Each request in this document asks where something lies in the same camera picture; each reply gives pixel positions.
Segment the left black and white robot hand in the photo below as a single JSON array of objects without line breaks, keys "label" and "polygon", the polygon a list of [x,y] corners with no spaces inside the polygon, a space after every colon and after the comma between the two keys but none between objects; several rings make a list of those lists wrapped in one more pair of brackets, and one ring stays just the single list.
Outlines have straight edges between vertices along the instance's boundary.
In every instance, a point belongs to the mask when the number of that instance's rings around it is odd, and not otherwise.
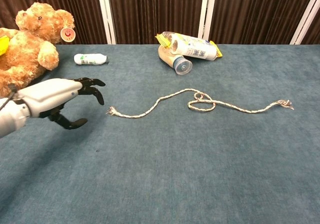
[{"label": "left black and white robot hand", "polygon": [[64,129],[77,129],[87,123],[81,118],[74,122],[65,118],[60,110],[65,103],[78,95],[94,95],[99,104],[104,104],[102,93],[94,86],[105,86],[100,79],[53,78],[19,90],[18,96],[26,103],[32,118],[49,118]]}]

